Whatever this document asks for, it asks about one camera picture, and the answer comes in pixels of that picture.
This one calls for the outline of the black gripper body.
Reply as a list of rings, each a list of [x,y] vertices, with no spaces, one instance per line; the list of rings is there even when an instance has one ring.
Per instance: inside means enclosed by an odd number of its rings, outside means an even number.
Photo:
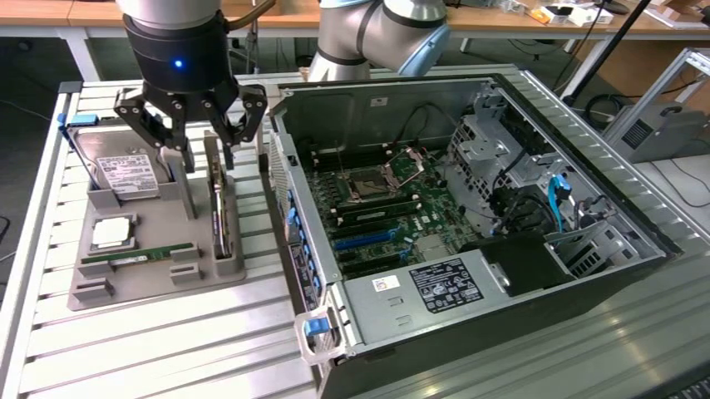
[[[123,17],[144,86],[162,96],[214,96],[233,102],[239,86],[227,54],[227,20],[221,11],[182,29],[148,27]]]

